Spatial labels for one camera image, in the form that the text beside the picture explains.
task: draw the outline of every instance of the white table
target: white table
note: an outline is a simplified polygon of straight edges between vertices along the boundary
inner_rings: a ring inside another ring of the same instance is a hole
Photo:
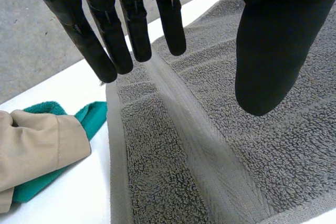
[[[219,0],[193,0],[182,7],[186,26]],[[149,24],[150,40],[163,35],[160,20]],[[93,101],[106,101],[105,87],[82,60],[39,85],[0,105],[12,112],[45,101],[57,101],[75,114]],[[103,224],[110,223],[110,153],[105,123],[91,140],[92,154],[62,174],[26,204],[14,205],[0,215],[1,224]],[[336,223],[336,209],[306,224]]]

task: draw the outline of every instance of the gray floor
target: gray floor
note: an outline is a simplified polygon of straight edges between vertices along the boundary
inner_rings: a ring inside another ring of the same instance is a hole
[[[145,6],[148,22],[159,17],[155,0],[145,0]],[[83,8],[97,33],[85,2]],[[119,3],[117,11],[121,18]],[[81,59],[42,0],[0,0],[0,104]]]

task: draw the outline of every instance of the tan cloth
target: tan cloth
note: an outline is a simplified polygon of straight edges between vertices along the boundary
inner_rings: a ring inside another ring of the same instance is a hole
[[[85,130],[72,115],[0,111],[0,213],[14,187],[89,156]]]

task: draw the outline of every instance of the teal towel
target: teal towel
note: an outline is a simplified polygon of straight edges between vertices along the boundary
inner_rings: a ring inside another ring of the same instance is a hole
[[[50,113],[54,115],[66,115],[67,113],[57,102],[43,102],[24,109],[29,113]],[[75,115],[83,126],[89,141],[106,121],[107,103],[94,102],[86,105]],[[28,202],[41,190],[59,177],[69,166],[41,177],[35,178],[14,188],[14,202]]]

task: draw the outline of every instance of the terry cloth texture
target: terry cloth texture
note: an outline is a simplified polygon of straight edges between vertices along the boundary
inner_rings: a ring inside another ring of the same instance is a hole
[[[50,113],[54,115],[66,115],[67,113],[57,102],[43,102],[24,109],[29,113]],[[84,106],[75,115],[75,118],[84,128],[89,141],[106,121],[107,103],[93,102]],[[30,180],[14,188],[14,202],[28,202],[41,190],[58,178],[69,166]]]
[[[235,98],[243,9],[221,0],[186,27],[184,55],[160,38],[150,62],[107,86],[112,223],[294,224],[336,207],[336,5],[263,117]]]

